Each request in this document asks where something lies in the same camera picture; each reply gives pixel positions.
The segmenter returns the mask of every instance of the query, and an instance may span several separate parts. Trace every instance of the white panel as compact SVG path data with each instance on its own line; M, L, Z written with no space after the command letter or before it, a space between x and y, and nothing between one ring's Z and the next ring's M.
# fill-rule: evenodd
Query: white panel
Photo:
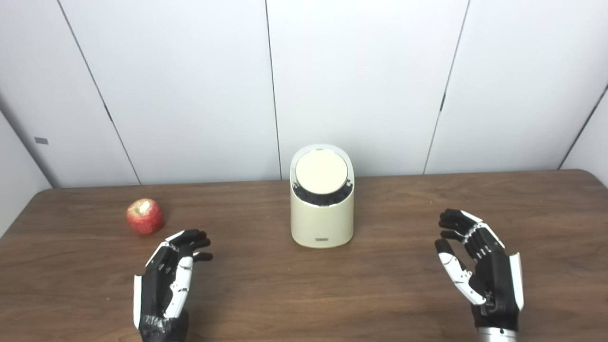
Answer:
M0 107L56 186L138 184L57 2L0 2Z
M283 177L308 144L422 173L466 0L268 0Z
M42 171L0 113L0 236L39 191L50 188Z
M608 1L472 0L427 173L556 169L608 82Z
M562 169L583 169L608 186L608 96L604 95Z
M62 0L144 184L279 178L264 0Z

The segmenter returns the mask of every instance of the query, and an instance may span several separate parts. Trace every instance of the cream cylindrical device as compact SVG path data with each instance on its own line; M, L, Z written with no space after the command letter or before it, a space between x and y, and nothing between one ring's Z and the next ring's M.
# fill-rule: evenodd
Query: cream cylindrical device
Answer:
M330 248L353 237L354 173L333 145L310 145L291 160L291 235L302 246Z

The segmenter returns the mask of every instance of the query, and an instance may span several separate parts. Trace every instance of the metal wrist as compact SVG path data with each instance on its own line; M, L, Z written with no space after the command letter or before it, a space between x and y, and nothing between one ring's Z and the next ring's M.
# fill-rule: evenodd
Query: metal wrist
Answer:
M517 332L508 329L479 327L479 342L517 342Z

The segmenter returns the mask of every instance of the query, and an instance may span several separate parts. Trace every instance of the table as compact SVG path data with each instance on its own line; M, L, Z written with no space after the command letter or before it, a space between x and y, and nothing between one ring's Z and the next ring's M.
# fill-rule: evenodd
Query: table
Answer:
M312 250L291 238L287 181L42 191L0 239L0 340L140 341L133 274L202 228L215 258L195 266L188 342L476 341L433 245L457 208L521 252L520 341L606 341L608 190L589 173L358 178L355 195L352 241ZM167 221L144 237L125 220L142 197Z

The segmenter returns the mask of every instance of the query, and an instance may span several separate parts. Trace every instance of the robotic hand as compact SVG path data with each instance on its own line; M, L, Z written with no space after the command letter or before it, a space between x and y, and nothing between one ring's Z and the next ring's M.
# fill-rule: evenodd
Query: robotic hand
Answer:
M213 259L195 252L211 241L198 229L167 237L146 263L143 276L133 284L133 322L143 342L184 342L188 312L183 310L190 289L192 266Z
M519 253L507 256L490 227L468 212L447 209L440 215L443 239L435 241L439 259L454 285L471 302L481 342L516 342L517 317L523 308ZM458 260L446 239L465 246L475 273Z

